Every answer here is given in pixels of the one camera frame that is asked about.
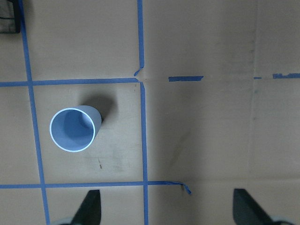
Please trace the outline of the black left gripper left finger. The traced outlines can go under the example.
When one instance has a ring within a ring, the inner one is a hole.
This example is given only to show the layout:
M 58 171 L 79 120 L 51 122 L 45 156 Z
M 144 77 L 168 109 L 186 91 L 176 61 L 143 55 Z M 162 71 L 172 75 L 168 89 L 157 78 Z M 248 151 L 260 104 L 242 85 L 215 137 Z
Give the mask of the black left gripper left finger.
M 72 225 L 99 225 L 101 223 L 100 190 L 88 191 L 78 211 L 71 220 Z

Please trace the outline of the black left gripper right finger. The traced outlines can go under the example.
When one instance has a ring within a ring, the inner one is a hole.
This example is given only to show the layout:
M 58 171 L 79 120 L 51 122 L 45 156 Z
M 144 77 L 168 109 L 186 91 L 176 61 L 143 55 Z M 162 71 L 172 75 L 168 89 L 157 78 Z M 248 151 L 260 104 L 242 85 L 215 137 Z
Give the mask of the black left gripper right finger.
M 236 225 L 272 225 L 274 221 L 242 188 L 233 191 L 233 219 Z

